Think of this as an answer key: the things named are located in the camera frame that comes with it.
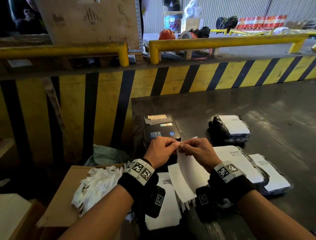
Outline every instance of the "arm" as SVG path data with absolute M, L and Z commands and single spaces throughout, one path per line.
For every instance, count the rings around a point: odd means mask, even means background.
M 222 162 L 206 138 L 192 138 L 184 141 L 180 149 L 186 155 L 193 155 L 209 173 Z M 316 239 L 256 190 L 246 193 L 238 201 L 237 206 L 250 230 L 258 239 Z
M 180 143 L 169 137 L 156 137 L 144 156 L 154 169 L 165 164 Z M 121 185 L 86 212 L 60 237 L 67 239 L 114 239 L 121 223 L 133 205 L 133 198 Z

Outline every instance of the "blue sticker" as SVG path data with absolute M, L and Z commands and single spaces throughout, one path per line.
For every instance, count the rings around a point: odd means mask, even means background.
M 150 133 L 150 137 L 153 138 L 153 137 L 158 137 L 158 136 L 161 136 L 161 132 L 151 132 Z

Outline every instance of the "hand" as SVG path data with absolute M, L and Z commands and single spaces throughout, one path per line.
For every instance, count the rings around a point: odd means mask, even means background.
M 170 137 L 156 137 L 151 140 L 144 158 L 150 161 L 152 167 L 157 169 L 164 165 L 170 155 L 180 146 L 180 142 Z
M 185 152 L 186 156 L 193 155 L 209 173 L 222 162 L 206 138 L 191 138 L 181 142 L 180 152 Z
M 30 9 L 24 9 L 24 15 L 26 21 L 31 21 L 35 19 L 35 14 L 30 11 Z

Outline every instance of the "white corrugated wall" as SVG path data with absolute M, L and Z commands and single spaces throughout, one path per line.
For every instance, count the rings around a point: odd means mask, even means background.
M 181 0 L 184 8 L 190 0 Z M 215 28 L 218 17 L 262 16 L 269 0 L 199 0 L 203 7 L 203 26 Z M 162 0 L 150 0 L 150 8 L 144 17 L 144 32 L 158 33 L 163 30 Z M 316 17 L 315 0 L 272 0 L 268 16 L 287 15 L 287 21 Z

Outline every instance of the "metal table surface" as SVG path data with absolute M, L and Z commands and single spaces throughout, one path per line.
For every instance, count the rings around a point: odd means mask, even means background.
M 171 114 L 183 140 L 194 136 L 210 140 L 207 129 L 213 116 L 240 115 L 252 128 L 244 151 L 265 156 L 294 183 L 288 193 L 270 201 L 308 230 L 316 230 L 315 93 L 316 82 L 305 80 L 132 98 L 135 157 L 143 154 L 140 116 Z M 222 232 L 227 239 L 255 239 L 234 211 L 221 213 L 212 223 L 200 222 L 194 208 L 183 218 L 190 239 L 225 239 Z

